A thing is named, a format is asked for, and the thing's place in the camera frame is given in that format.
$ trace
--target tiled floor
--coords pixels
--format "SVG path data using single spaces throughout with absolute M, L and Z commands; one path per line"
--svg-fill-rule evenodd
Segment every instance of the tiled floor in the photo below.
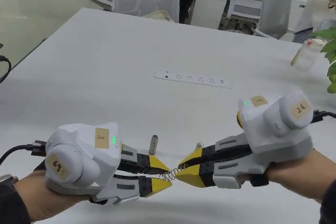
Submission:
M 0 55 L 18 63 L 81 7 L 102 9 L 91 0 L 0 0 Z

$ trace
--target hand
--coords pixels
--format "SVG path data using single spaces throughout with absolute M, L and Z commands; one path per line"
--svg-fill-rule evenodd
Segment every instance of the hand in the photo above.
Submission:
M 78 202 L 89 200 L 88 195 L 60 195 L 45 186 L 45 171 L 39 170 L 14 184 L 28 210 L 31 221 L 51 218 Z
M 312 150 L 296 161 L 272 164 L 267 170 L 270 181 L 321 203 L 326 191 L 336 180 L 336 163 Z

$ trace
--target green plant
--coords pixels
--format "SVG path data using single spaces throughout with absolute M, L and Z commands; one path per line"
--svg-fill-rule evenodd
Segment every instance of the green plant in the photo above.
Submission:
M 313 36 L 322 37 L 329 42 L 322 48 L 321 52 L 325 52 L 325 57 L 331 64 L 328 69 L 327 76 L 331 81 L 331 85 L 327 91 L 329 93 L 336 93 L 336 27 L 332 27 L 327 30 L 316 31 Z

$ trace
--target coil spring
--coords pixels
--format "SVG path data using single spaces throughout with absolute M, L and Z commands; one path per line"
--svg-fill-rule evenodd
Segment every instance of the coil spring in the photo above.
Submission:
M 186 169 L 188 167 L 187 164 L 184 164 L 184 165 L 181 165 L 177 168 L 174 168 L 172 170 L 170 170 L 169 172 L 167 173 L 164 173 L 164 174 L 160 174 L 159 175 L 159 178 L 160 179 L 163 179 L 165 181 L 172 181 L 172 180 L 175 180 L 176 179 L 176 174 L 183 171 L 184 169 Z
M 157 144 L 159 142 L 159 137 L 157 135 L 153 135 L 151 139 L 151 144 L 149 146 L 149 154 L 155 155 L 156 154 L 156 148 Z
M 200 149 L 200 148 L 203 148 L 203 147 L 204 147 L 203 142 L 198 142 L 198 143 L 196 144 L 195 150 Z

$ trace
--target white power strip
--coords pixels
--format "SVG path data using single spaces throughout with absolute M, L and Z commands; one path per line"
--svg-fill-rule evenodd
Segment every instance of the white power strip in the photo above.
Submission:
M 194 84 L 209 85 L 214 87 L 232 89 L 233 86 L 228 81 L 219 78 L 208 78 L 195 76 L 192 74 L 172 73 L 170 71 L 154 71 L 154 77 L 157 79 L 188 82 Z

